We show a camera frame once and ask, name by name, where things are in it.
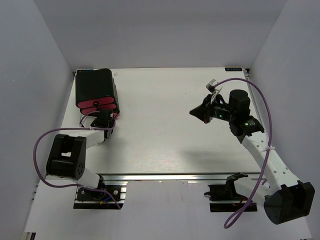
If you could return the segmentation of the pink bottom drawer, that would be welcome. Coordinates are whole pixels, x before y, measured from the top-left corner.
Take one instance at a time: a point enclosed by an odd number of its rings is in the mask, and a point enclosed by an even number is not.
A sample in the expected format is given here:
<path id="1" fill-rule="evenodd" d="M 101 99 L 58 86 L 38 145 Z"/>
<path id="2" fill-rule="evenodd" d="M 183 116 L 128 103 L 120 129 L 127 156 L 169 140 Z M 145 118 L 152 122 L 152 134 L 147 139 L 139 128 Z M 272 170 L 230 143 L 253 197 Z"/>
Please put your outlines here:
<path id="1" fill-rule="evenodd" d="M 111 109 L 102 109 L 102 110 L 92 111 L 92 112 L 86 113 L 85 115 L 88 117 L 98 117 L 99 112 L 111 113 L 114 119 L 117 119 L 119 116 L 119 113 L 117 111 L 114 111 Z"/>

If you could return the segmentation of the pink drawer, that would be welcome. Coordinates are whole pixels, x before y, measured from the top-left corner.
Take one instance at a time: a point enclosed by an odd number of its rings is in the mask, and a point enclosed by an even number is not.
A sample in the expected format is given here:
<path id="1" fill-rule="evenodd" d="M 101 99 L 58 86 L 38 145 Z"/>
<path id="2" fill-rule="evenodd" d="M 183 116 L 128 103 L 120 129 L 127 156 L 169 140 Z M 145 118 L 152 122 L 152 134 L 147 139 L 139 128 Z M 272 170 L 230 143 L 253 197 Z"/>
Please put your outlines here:
<path id="1" fill-rule="evenodd" d="M 97 98 L 97 99 L 90 99 L 86 101 L 80 101 L 76 104 L 78 108 L 81 109 L 86 109 L 86 108 L 91 108 L 91 107 L 98 107 L 101 105 L 107 105 L 111 104 L 115 101 L 115 98 L 112 96 L 106 96 L 102 98 Z"/>
<path id="2" fill-rule="evenodd" d="M 102 109 L 102 110 L 92 111 L 92 112 L 86 113 L 85 115 L 88 117 L 98 117 L 99 112 L 111 113 L 114 119 L 117 119 L 119 116 L 119 113 L 117 111 L 114 111 L 111 109 Z"/>
<path id="3" fill-rule="evenodd" d="M 83 115 L 85 115 L 85 114 L 89 114 L 89 113 L 92 113 L 92 112 L 97 112 L 97 111 L 100 111 L 100 110 L 113 110 L 116 113 L 120 112 L 118 105 L 114 104 L 114 103 L 104 104 L 104 105 L 100 105 L 98 107 L 92 106 L 92 107 L 88 107 L 88 108 L 81 108 L 80 112 Z"/>

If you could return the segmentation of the pink top drawer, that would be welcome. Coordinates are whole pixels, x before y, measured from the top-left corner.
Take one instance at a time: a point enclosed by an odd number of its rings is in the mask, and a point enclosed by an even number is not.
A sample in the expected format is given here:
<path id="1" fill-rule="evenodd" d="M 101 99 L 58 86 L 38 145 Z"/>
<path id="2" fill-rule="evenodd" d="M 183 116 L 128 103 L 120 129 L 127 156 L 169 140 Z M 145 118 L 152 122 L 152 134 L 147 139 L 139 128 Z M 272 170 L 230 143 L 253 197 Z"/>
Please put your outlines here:
<path id="1" fill-rule="evenodd" d="M 115 101 L 115 98 L 112 96 L 106 96 L 102 98 L 97 98 L 97 99 L 90 99 L 86 101 L 80 101 L 76 104 L 78 108 L 81 109 L 86 109 L 86 108 L 91 108 L 91 107 L 98 107 L 101 105 L 107 105 L 111 104 Z"/>

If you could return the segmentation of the black drawer cabinet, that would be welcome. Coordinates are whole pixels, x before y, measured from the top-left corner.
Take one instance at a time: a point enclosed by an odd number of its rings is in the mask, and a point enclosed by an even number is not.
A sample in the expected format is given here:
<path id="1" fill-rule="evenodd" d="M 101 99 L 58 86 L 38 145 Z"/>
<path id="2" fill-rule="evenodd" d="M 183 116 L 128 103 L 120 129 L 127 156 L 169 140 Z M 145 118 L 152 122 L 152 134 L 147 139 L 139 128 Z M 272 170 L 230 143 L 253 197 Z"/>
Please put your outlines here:
<path id="1" fill-rule="evenodd" d="M 82 101 L 114 97 L 112 104 L 118 106 L 120 113 L 117 87 L 110 69 L 78 69 L 75 72 L 74 81 L 75 105 Z"/>

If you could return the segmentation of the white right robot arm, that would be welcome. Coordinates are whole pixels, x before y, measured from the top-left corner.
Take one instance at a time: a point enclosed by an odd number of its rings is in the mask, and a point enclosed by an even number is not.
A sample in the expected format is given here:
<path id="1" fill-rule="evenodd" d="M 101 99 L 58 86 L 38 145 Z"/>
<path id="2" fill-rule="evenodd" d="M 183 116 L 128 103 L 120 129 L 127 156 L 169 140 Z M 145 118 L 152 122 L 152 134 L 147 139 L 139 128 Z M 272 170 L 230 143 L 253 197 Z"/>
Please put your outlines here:
<path id="1" fill-rule="evenodd" d="M 276 150 L 268 146 L 267 134 L 261 123 L 250 114 L 251 100 L 244 90 L 232 90 L 228 102 L 220 94 L 207 95 L 190 115 L 208 124 L 213 118 L 228 122 L 231 133 L 251 154 L 267 179 L 269 186 L 259 185 L 247 174 L 236 173 L 226 180 L 230 197 L 251 198 L 262 206 L 276 225 L 308 216 L 315 189 L 302 182 L 282 161 Z"/>

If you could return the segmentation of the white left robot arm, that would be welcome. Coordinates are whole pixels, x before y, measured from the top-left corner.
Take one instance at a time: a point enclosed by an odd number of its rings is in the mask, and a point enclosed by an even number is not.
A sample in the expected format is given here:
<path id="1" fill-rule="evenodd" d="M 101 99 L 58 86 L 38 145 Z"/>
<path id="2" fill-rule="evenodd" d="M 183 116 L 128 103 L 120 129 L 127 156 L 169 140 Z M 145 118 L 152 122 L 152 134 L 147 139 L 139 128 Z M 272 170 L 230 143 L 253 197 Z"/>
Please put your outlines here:
<path id="1" fill-rule="evenodd" d="M 102 109 L 96 113 L 89 127 L 77 128 L 70 135 L 57 134 L 46 164 L 47 175 L 68 179 L 91 189 L 100 188 L 101 177 L 86 168 L 86 152 L 111 136 L 115 122 L 114 111 Z"/>

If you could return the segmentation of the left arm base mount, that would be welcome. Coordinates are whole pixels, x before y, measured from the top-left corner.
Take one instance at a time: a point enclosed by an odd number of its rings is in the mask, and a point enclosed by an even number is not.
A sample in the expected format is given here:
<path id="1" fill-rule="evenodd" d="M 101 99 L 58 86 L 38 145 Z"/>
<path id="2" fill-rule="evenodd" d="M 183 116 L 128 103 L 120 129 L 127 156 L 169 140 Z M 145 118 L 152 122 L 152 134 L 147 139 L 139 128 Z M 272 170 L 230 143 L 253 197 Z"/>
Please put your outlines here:
<path id="1" fill-rule="evenodd" d="M 84 187 L 76 190 L 73 208 L 76 210 L 120 210 L 126 199 L 127 183 L 123 181 L 102 180 L 93 191 Z"/>

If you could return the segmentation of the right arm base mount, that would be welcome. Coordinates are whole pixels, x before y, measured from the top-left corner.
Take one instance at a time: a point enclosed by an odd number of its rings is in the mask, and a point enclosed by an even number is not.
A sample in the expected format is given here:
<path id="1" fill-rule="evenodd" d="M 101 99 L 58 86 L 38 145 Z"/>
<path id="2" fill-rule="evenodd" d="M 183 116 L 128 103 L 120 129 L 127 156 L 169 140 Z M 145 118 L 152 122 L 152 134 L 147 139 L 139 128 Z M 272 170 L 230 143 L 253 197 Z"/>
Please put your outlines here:
<path id="1" fill-rule="evenodd" d="M 238 172 L 227 172 L 205 175 L 207 190 L 203 195 L 209 200 L 211 213 L 234 213 L 245 205 L 248 198 L 242 195 L 232 196 L 226 183 L 229 176 L 237 174 Z"/>

